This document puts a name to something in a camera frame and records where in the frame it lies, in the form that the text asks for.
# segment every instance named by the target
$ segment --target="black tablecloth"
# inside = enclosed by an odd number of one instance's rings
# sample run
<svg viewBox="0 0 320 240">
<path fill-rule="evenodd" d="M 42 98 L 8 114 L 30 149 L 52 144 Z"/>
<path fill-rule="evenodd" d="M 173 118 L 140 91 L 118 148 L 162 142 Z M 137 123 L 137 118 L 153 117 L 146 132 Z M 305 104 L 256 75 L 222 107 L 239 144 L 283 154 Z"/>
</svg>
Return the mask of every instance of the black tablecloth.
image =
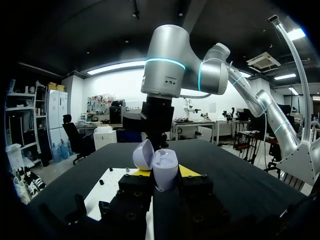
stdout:
<svg viewBox="0 0 320 240">
<path fill-rule="evenodd" d="M 207 174 L 213 180 L 213 190 L 229 211 L 231 220 L 247 215 L 258 219 L 271 214 L 280 215 L 289 204 L 304 197 L 277 178 L 210 142 L 191 139 L 168 143 L 169 148 L 175 150 L 180 164 Z M 40 192 L 27 205 L 31 214 L 39 219 L 43 228 L 52 231 L 41 216 L 39 205 L 46 203 L 58 218 L 64 220 L 76 209 L 75 194 L 85 198 L 107 168 L 135 168 L 132 153 L 137 145 L 112 143 L 92 153 Z M 154 209 L 157 205 L 161 207 L 161 200 L 154 201 Z"/>
</svg>

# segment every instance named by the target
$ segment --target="metal rack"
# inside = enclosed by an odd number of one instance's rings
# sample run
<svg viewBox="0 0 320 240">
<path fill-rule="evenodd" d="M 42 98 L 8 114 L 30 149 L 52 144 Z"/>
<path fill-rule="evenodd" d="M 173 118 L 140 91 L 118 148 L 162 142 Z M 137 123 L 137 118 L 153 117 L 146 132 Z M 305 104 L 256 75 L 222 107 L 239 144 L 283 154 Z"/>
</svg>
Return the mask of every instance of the metal rack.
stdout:
<svg viewBox="0 0 320 240">
<path fill-rule="evenodd" d="M 39 100 L 37 99 L 37 93 L 42 92 L 42 99 Z M 24 146 L 21 147 L 21 150 L 30 148 L 32 146 L 36 145 L 37 152 L 41 154 L 41 149 L 39 145 L 39 139 L 38 139 L 38 130 L 40 129 L 46 129 L 47 130 L 47 137 L 48 137 L 48 142 L 49 141 L 49 133 L 48 133 L 48 120 L 47 120 L 47 113 L 46 111 L 46 100 L 47 100 L 47 88 L 41 89 L 36 87 L 34 94 L 31 93 L 14 93 L 10 92 L 7 94 L 7 101 L 10 98 L 14 97 L 20 97 L 20 98 L 33 98 L 33 106 L 23 106 L 23 107 L 6 107 L 5 112 L 4 112 L 4 130 L 5 130 L 5 146 L 11 145 L 12 144 L 12 137 L 11 137 L 11 126 L 10 126 L 10 121 L 9 121 L 9 134 L 7 136 L 7 129 L 6 129 L 6 113 L 8 112 L 22 112 L 22 111 L 33 111 L 33 129 L 34 129 L 34 137 L 35 137 L 35 142 L 25 144 Z M 44 109 L 44 114 L 45 115 L 40 115 L 38 116 L 36 113 L 36 106 L 42 104 L 41 108 Z M 37 120 L 41 121 L 42 127 L 38 128 L 37 125 Z M 41 159 L 36 159 L 34 161 L 29 161 L 29 163 L 25 167 L 33 167 L 36 163 L 41 162 Z"/>
<path fill-rule="evenodd" d="M 8 112 L 22 112 L 22 111 L 33 111 L 33 113 L 35 112 L 35 101 L 36 101 L 36 96 L 37 93 L 35 92 L 34 94 L 32 93 L 14 93 L 14 92 L 10 92 L 7 94 L 7 101 L 8 98 L 14 98 L 14 97 L 20 97 L 20 98 L 33 98 L 33 106 L 21 106 L 21 107 L 5 107 L 5 112 L 4 112 L 4 130 L 5 130 L 5 146 L 11 145 L 12 144 L 12 136 L 11 136 L 11 126 L 10 126 L 10 121 L 9 121 L 9 138 L 10 138 L 10 142 L 8 142 L 7 139 L 7 129 L 6 129 L 6 113 Z M 29 143 L 29 144 L 25 144 L 24 146 L 21 147 L 21 150 L 30 148 L 34 145 L 37 145 L 37 151 L 40 151 L 40 148 L 38 147 L 38 138 L 36 137 L 36 130 L 34 130 L 35 132 L 35 142 Z M 40 162 L 40 159 L 31 161 L 29 160 L 28 163 L 24 166 L 24 167 L 33 167 L 36 163 Z"/>
<path fill-rule="evenodd" d="M 37 93 L 42 92 L 41 100 L 37 99 Z M 38 86 L 35 88 L 35 98 L 34 98 L 34 108 L 36 108 L 36 104 L 41 104 L 41 109 L 44 110 L 44 115 L 37 115 L 36 111 L 33 111 L 33 126 L 34 126 L 34 135 L 36 139 L 36 147 L 38 149 L 38 153 L 41 154 L 41 149 L 39 145 L 39 139 L 38 139 L 38 130 L 40 129 L 46 129 L 46 134 L 48 137 L 48 143 L 50 143 L 49 139 L 49 129 L 48 129 L 48 119 L 47 119 L 47 112 L 46 112 L 46 101 L 47 101 L 47 87 L 45 89 L 38 88 Z M 38 127 L 37 121 L 41 121 L 42 127 Z"/>
</svg>

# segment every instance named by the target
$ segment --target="yellow paper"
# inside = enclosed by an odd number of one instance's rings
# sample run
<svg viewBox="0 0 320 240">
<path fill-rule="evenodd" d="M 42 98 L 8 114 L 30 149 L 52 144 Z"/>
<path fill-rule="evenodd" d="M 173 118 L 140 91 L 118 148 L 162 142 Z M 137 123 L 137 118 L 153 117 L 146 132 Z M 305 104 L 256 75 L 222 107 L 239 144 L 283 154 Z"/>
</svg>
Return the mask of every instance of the yellow paper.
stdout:
<svg viewBox="0 0 320 240">
<path fill-rule="evenodd" d="M 151 171 L 142 171 L 139 169 L 137 172 L 132 173 L 131 175 L 133 175 L 133 176 L 142 175 L 142 176 L 150 177 L 150 173 L 151 173 Z"/>
<path fill-rule="evenodd" d="M 188 177 L 188 176 L 197 177 L 197 176 L 201 176 L 201 174 L 196 173 L 195 171 L 192 171 L 192 170 L 186 168 L 185 166 L 182 166 L 181 164 L 179 164 L 179 168 L 180 168 L 180 173 L 181 173 L 182 177 Z"/>
</svg>

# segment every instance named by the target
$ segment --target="white board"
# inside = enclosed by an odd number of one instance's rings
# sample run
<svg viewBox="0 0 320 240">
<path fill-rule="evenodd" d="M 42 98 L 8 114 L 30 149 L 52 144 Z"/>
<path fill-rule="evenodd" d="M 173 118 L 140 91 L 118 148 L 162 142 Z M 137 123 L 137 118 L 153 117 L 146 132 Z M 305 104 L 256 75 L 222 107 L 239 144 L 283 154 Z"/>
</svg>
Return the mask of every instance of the white board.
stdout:
<svg viewBox="0 0 320 240">
<path fill-rule="evenodd" d="M 130 168 L 129 172 L 126 172 L 125 168 L 113 168 L 113 171 L 109 171 L 109 168 L 100 177 L 99 180 L 103 180 L 104 184 L 100 185 L 99 181 L 94 185 L 88 196 L 84 200 L 87 216 L 99 221 L 101 214 L 99 210 L 99 201 L 110 203 L 119 190 L 118 182 L 125 174 L 133 174 L 138 171 L 138 168 Z M 151 197 L 151 203 L 149 211 L 146 213 L 146 240 L 154 240 L 154 208 L 153 197 Z"/>
</svg>

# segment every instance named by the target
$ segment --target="black chair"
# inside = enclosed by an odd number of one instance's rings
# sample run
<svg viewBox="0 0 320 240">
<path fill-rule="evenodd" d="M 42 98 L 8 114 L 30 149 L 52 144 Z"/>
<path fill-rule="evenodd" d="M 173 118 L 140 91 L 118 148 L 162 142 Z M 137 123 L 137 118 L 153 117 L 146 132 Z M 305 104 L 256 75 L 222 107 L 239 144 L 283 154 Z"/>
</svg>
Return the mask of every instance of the black chair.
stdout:
<svg viewBox="0 0 320 240">
<path fill-rule="evenodd" d="M 71 122 L 70 114 L 63 115 L 63 122 L 64 124 L 62 124 L 62 126 L 68 135 L 71 150 L 77 154 L 76 159 L 73 160 L 73 165 L 75 165 L 77 160 L 86 158 L 86 156 L 96 151 L 94 137 L 93 134 L 80 134 L 75 124 Z"/>
<path fill-rule="evenodd" d="M 271 144 L 269 149 L 269 155 L 273 156 L 271 162 L 268 163 L 268 167 L 264 169 L 264 171 L 268 172 L 271 170 L 276 170 L 278 174 L 278 179 L 280 179 L 280 169 L 277 168 L 277 163 L 279 163 L 281 159 L 281 149 L 278 144 Z"/>
</svg>

